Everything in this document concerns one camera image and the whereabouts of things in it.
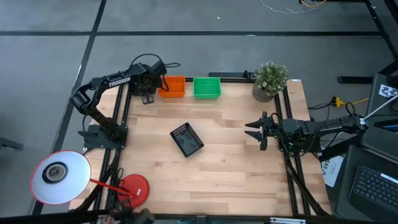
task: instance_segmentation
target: black basket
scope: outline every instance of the black basket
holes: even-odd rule
[[[205,146],[188,122],[172,131],[170,135],[185,157],[192,155]]]

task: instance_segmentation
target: green container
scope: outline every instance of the green container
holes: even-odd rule
[[[221,96],[220,78],[193,78],[193,95],[196,99],[214,99]]]

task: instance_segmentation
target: gray carpet floor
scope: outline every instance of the gray carpet floor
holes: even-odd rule
[[[297,1],[262,1],[285,12],[286,7],[293,11],[300,7]],[[100,2],[0,0],[0,33],[91,31]],[[397,24],[382,1],[372,3],[398,47]],[[152,30],[377,31],[377,27],[361,3],[326,2],[308,13],[284,15],[260,0],[113,0],[107,2],[99,24],[99,31]],[[22,150],[0,150],[0,217],[30,213],[30,174],[50,153],[87,43],[88,36],[0,36],[0,136],[24,144]],[[149,52],[165,62],[181,63],[169,73],[186,76],[253,70],[269,60],[284,64],[290,78],[303,81],[309,106],[332,96],[344,101],[367,98],[370,85],[341,85],[336,78],[371,77],[393,60],[380,37],[108,36],[96,37],[83,83],[125,69],[135,56]],[[359,114],[365,109],[366,103],[356,107]],[[327,110],[310,114],[321,120]],[[330,110],[330,118],[344,114],[342,108]],[[62,149],[82,149],[77,135],[81,119],[73,111]],[[67,204],[45,206],[43,212],[67,209]]]

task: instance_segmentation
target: orange container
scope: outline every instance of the orange container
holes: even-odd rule
[[[159,89],[161,97],[183,97],[185,95],[185,77],[164,77],[169,90]]]

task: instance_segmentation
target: wooden tabletop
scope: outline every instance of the wooden tabletop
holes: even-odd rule
[[[132,98],[129,133],[119,167],[124,169],[123,176],[141,174],[149,181],[149,198],[141,208],[152,213],[292,215],[283,155],[276,139],[269,138],[267,150],[260,151],[259,143],[244,133],[251,129],[244,124],[258,120],[263,111],[276,112],[274,100],[261,103],[252,97],[252,85],[222,83],[222,94],[216,100],[196,100],[192,83],[187,83],[183,98],[155,96],[151,105]],[[289,80],[288,92],[293,117],[308,120],[301,81]],[[106,116],[112,115],[116,95],[117,88],[103,94],[98,109]],[[286,118],[282,94],[280,100]],[[170,132],[185,122],[205,144],[188,158],[170,137]],[[86,155],[93,179],[100,175],[103,154],[104,149],[94,149]],[[306,186],[330,213],[320,163],[308,154],[302,157],[302,165]],[[79,206],[94,186],[90,183],[70,208]],[[297,186],[296,194],[303,212]]]

